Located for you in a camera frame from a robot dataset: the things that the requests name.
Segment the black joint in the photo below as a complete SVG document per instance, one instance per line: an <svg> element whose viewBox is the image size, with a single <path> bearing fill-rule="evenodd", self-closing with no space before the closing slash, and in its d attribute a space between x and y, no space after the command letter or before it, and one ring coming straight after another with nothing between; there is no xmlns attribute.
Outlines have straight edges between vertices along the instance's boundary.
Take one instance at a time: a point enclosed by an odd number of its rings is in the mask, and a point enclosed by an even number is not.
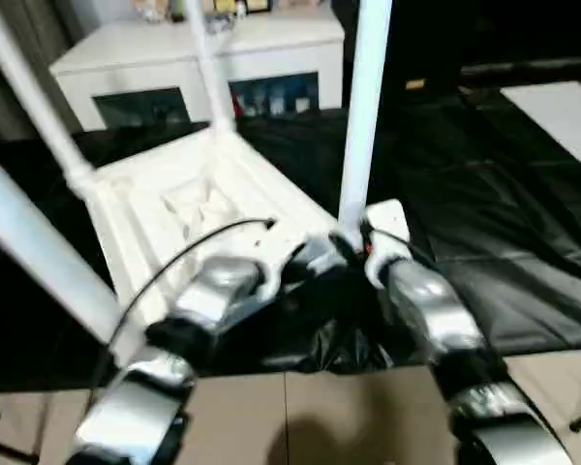
<svg viewBox="0 0 581 465"><path fill-rule="evenodd" d="M176 317L149 326L146 338L150 345L186 359L196 369L210 363L217 342L202 326Z"/></svg>
<svg viewBox="0 0 581 465"><path fill-rule="evenodd" d="M511 380L504 360L486 348L443 356L432 370L447 402L469 388Z"/></svg>
<svg viewBox="0 0 581 465"><path fill-rule="evenodd" d="M370 233L372 232L373 229L374 228L372 227L367 218L362 219L361 222L359 223L359 233L361 234L361 238L363 239L364 244L371 243Z"/></svg>
<svg viewBox="0 0 581 465"><path fill-rule="evenodd" d="M67 460L67 465L131 465L128 457L116 455L108 450L89 446L79 450Z"/></svg>
<svg viewBox="0 0 581 465"><path fill-rule="evenodd" d="M362 266L362 259L363 257L358 256L355 251L353 250L352 246L349 242L339 235L336 232L333 232L329 235L329 240L334 245L336 250L342 257L347 261L350 265L359 265Z"/></svg>
<svg viewBox="0 0 581 465"><path fill-rule="evenodd" d="M151 461L151 465L173 465L183 445L183 436L189 425L189 417L180 413L172 422L166 436Z"/></svg>

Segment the black cable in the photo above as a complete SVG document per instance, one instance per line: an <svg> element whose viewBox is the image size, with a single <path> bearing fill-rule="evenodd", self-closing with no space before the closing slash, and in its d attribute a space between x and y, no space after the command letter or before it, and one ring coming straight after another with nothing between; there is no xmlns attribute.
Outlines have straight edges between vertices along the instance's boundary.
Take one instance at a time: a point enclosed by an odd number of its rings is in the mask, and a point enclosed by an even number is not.
<svg viewBox="0 0 581 465"><path fill-rule="evenodd" d="M402 237L398 237L397 235L392 234L391 232L387 232L385 230L372 230L372 232L373 233L381 233L383 235L386 235L390 239L393 239L396 242L398 242L400 244L403 244L409 250L411 250L412 254L417 259L418 262L420 262L421 264L423 264L424 266L426 266L429 269L432 269L432 270L436 270L437 269L437 263L433 259L431 259L428 256L428 254L426 254L425 252L421 251L418 247L415 247L408 240L405 240Z"/></svg>
<svg viewBox="0 0 581 465"><path fill-rule="evenodd" d="M123 326L127 322L127 319L131 315L131 312L136 307L136 304L139 302L141 297L151 288L151 286L153 286L157 282L157 280L159 280L160 277L162 277L166 273L166 271L168 271L168 269L170 267L172 267L174 264L176 264L176 262L178 262L180 259L182 259L184 256L186 256L190 252L192 252L194 249L199 247L201 244L203 244L207 240L215 237L218 234L224 233L228 230L237 228L239 226L250 225L253 223L262 223L266 226L267 229L270 229L275 224L275 220L263 219L263 218L246 218L244 220L235 221L234 223L230 223L229 225L222 226L221 228L218 228L218 229L204 235L203 237L201 237L200 239L198 239L195 242L192 242L187 247L185 247L183 250L181 250L179 253L177 253L169 262L167 262L164 266L162 266L159 270L157 270L157 272L146 282L146 284L144 284L144 286L142 286L140 288L138 293L129 302L129 305L127 305L127 307L125 307L125 310L123 311L123 314L121 315L120 320L118 321L118 324L116 325L116 328L114 329L114 332L112 333L109 340L107 341L106 351L104 354L102 354L100 356L99 362L97 363L97 367L95 368L95 371L93 372L93 377L92 377L91 386L90 386L90 393L88 394L88 400L86 401L86 408L84 410L85 415L90 410L90 407L92 406L93 400L96 396L97 387L102 383L104 375L106 374L107 368L109 367L109 365L111 363L111 360L112 360L111 348L115 344L116 339L118 338L118 335L120 334L120 330L123 328Z"/></svg>

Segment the white shelf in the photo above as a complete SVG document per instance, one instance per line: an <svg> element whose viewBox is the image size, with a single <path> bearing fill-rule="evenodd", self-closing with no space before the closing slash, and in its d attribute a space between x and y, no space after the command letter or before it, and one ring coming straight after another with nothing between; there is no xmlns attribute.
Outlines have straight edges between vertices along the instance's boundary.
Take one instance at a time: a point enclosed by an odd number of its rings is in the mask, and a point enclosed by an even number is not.
<svg viewBox="0 0 581 465"><path fill-rule="evenodd" d="M344 30L327 3L317 8L249 15L222 34L222 54L342 43ZM56 76L113 67L196 60L189 22L146 24L120 21L102 26L51 66Z"/></svg>

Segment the wall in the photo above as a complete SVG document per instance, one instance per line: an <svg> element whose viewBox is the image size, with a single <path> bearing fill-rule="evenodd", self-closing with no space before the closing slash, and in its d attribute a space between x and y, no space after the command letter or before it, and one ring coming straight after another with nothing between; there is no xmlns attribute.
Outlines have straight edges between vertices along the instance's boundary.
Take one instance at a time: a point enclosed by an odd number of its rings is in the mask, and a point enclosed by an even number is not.
<svg viewBox="0 0 581 465"><path fill-rule="evenodd" d="M107 22L138 17L131 0L68 0L68 3L83 36Z"/></svg>
<svg viewBox="0 0 581 465"><path fill-rule="evenodd" d="M71 40L60 27L52 4L47 0L0 0L0 13L69 131L81 131L81 126L47 68L71 46ZM0 140L37 137L27 113L0 71Z"/></svg>

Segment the white pvc pipe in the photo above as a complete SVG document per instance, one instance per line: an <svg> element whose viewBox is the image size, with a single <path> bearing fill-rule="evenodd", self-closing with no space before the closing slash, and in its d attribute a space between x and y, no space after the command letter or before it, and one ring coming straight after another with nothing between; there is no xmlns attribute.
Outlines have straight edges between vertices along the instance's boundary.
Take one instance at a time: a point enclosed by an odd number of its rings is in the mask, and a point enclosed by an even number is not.
<svg viewBox="0 0 581 465"><path fill-rule="evenodd" d="M223 79L220 64L212 53L206 32L206 19L201 0L185 0L190 26L196 40L200 71L211 105L211 124L220 131L234 129L234 109L229 84Z"/></svg>
<svg viewBox="0 0 581 465"><path fill-rule="evenodd" d="M351 109L338 220L361 247L359 222L366 206L392 0L361 0L352 74Z"/></svg>
<svg viewBox="0 0 581 465"><path fill-rule="evenodd" d="M80 324L108 341L121 314L116 297L1 168L0 246ZM17 293L16 283L9 284ZM119 364L139 347L141 335L139 325L126 325L114 350Z"/></svg>
<svg viewBox="0 0 581 465"><path fill-rule="evenodd" d="M90 178L92 167L82 157L67 128L47 99L1 14L0 68L62 168L69 186L75 194L83 198L83 190Z"/></svg>

